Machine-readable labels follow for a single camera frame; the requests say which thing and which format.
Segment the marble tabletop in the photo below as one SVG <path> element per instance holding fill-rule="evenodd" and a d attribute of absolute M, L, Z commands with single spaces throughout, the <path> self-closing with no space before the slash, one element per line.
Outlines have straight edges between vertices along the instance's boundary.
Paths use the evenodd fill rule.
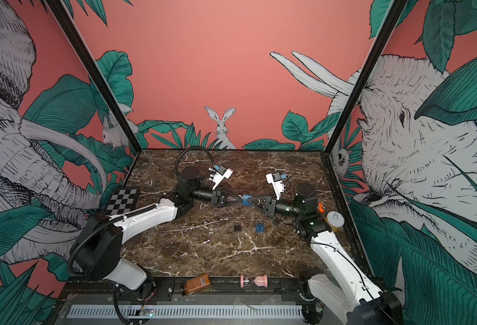
<path fill-rule="evenodd" d="M 139 186 L 138 207 L 157 202 L 176 184 L 173 166 L 179 153 L 177 150 L 144 150 L 141 153 L 126 184 Z M 222 184 L 241 195 L 274 193 L 272 185 L 266 181 L 267 173 L 291 174 L 306 163 L 321 163 L 318 152 L 212 151 L 211 154 L 216 164 L 234 171 Z M 190 151 L 182 159 L 179 171 L 193 165 L 205 173 L 210 161 L 204 152 Z M 291 183 L 293 187 L 302 181 L 318 184 L 322 176 L 320 166 L 309 165 L 298 171 Z M 316 192 L 326 212 L 336 209 L 327 179 Z M 283 196 L 291 199 L 290 194 Z M 257 219 L 263 222 L 264 232 L 255 231 Z M 240 232 L 233 231 L 236 221 L 242 225 Z M 350 253 L 350 244 L 342 229 L 337 237 Z M 141 264 L 155 276 L 191 277 L 208 273 L 214 277 L 241 274 L 297 277 L 301 271 L 313 267 L 330 274 L 291 225 L 275 226 L 250 206 L 212 209 L 201 201 L 195 201 L 195 206 L 185 216 L 130 239 L 122 248 L 121 256 Z"/>

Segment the black metal frame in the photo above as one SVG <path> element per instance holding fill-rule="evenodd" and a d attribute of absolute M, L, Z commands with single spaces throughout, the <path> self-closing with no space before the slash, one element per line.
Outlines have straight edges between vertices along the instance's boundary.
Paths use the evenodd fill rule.
<path fill-rule="evenodd" d="M 142 151 L 141 145 L 139 144 L 138 139 L 135 137 L 134 133 L 130 129 L 130 126 L 128 126 L 126 118 L 119 109 L 118 103 L 114 98 L 111 89 L 108 87 L 105 77 L 99 71 L 96 61 L 94 61 L 94 59 L 92 58 L 89 49 L 86 47 L 85 43 L 83 42 L 83 39 L 79 35 L 79 32 L 76 29 L 76 26 L 74 25 L 73 21 L 70 19 L 67 10 L 65 9 L 60 0 L 47 0 L 47 4 L 48 7 L 51 9 L 54 17 L 60 24 L 61 29 L 63 29 L 63 32 L 69 39 L 69 42 L 76 51 L 76 54 L 79 56 L 79 59 L 85 66 L 85 69 L 92 78 L 92 81 L 101 93 L 101 96 L 103 96 L 103 99 L 106 101 L 107 106 L 110 108 L 110 110 L 116 117 L 116 120 L 123 129 L 123 132 L 125 132 L 126 137 L 130 142 L 130 145 L 134 148 L 136 154 L 139 154 Z"/>
<path fill-rule="evenodd" d="M 387 41 L 394 30 L 395 24 L 397 24 L 398 19 L 403 12 L 406 1 L 407 0 L 394 0 L 388 9 L 385 20 L 379 29 L 376 39 L 372 44 L 372 48 L 368 53 L 367 59 L 365 60 L 365 64 L 359 73 L 358 80 L 352 89 L 352 93 L 350 93 L 349 99 L 345 104 L 345 108 L 339 117 L 338 124 L 336 124 L 336 128 L 334 129 L 334 132 L 325 148 L 325 152 L 327 154 L 330 154 L 333 151 L 333 147 L 336 145 L 336 142 L 338 141 L 340 134 L 343 131 L 350 114 L 352 113 L 352 110 L 358 104 L 359 96 L 361 95 L 368 78 L 372 74 L 376 63 L 381 56 L 383 49 L 385 48 L 385 45 L 387 44 Z"/>

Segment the animal eye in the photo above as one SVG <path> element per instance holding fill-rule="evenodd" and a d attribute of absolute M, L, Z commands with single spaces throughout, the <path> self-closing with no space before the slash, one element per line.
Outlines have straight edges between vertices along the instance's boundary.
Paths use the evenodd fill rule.
<path fill-rule="evenodd" d="M 404 127 L 404 112 L 403 111 L 399 113 L 399 121 L 401 121 L 401 125 Z"/>

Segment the white lid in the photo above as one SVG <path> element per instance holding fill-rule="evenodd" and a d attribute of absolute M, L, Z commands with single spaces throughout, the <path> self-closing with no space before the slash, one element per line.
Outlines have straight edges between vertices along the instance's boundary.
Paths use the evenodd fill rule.
<path fill-rule="evenodd" d="M 345 219 L 343 218 L 341 213 L 336 211 L 330 211 L 329 213 L 327 213 L 327 221 L 331 226 L 338 228 L 342 227 L 345 223 Z"/>

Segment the table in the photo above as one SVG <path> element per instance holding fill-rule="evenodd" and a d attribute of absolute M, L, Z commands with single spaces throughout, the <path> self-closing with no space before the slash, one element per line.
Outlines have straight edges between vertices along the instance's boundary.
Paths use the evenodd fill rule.
<path fill-rule="evenodd" d="M 158 202 L 163 193 L 176 184 L 173 166 L 179 150 L 144 150 L 138 157 L 126 186 L 139 186 L 138 207 Z M 267 173 L 283 171 L 288 175 L 309 162 L 320 162 L 318 152 L 216 150 L 211 154 L 216 164 L 234 172 L 223 185 L 236 194 L 253 196 L 274 193 L 265 178 Z M 182 159 L 179 172 L 196 166 L 202 173 L 210 161 L 202 151 L 190 151 Z M 318 165 L 303 167 L 291 178 L 294 187 L 302 181 L 318 184 L 323 171 Z M 330 186 L 325 178 L 317 191 L 326 212 L 336 210 Z M 257 219 L 265 232 L 256 233 Z M 233 231 L 235 221 L 242 231 Z M 350 253 L 350 244 L 341 229 L 337 237 Z M 195 201 L 185 216 L 142 232 L 125 243 L 121 256 L 139 263 L 155 276 L 211 277 L 263 275 L 297 277 L 301 271 L 318 267 L 330 272 L 323 261 L 294 232 L 291 225 L 275 226 L 253 207 L 244 205 L 212 209 L 209 203 Z"/>

